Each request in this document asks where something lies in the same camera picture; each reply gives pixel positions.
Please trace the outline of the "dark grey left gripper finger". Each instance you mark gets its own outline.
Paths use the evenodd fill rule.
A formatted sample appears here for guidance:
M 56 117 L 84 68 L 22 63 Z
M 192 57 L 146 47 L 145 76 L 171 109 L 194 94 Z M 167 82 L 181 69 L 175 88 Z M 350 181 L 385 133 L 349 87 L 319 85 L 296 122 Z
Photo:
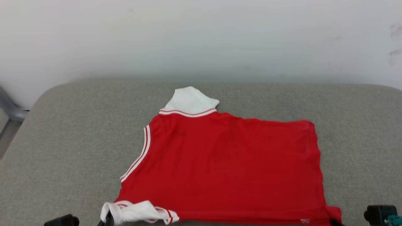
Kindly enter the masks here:
M 110 211 L 105 216 L 105 221 L 99 221 L 97 226 L 114 226 L 114 218 Z

